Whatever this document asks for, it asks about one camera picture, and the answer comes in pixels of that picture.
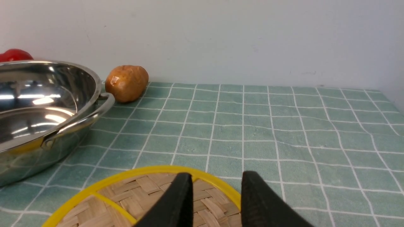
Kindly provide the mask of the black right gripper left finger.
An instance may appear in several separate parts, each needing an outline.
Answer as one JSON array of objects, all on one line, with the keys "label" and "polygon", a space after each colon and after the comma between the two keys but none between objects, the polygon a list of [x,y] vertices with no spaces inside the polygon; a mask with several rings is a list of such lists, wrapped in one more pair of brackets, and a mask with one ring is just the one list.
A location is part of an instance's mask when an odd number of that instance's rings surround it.
[{"label": "black right gripper left finger", "polygon": [[193,182],[191,174],[176,175],[160,199],[135,224],[135,227],[192,227]]}]

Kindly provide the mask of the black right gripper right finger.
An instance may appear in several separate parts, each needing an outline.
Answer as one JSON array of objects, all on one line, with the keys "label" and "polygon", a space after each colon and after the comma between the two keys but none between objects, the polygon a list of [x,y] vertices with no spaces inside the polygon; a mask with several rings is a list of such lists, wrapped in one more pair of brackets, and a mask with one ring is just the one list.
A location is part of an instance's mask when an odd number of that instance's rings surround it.
[{"label": "black right gripper right finger", "polygon": [[244,171],[241,180],[241,224],[243,227],[312,227],[261,178]]}]

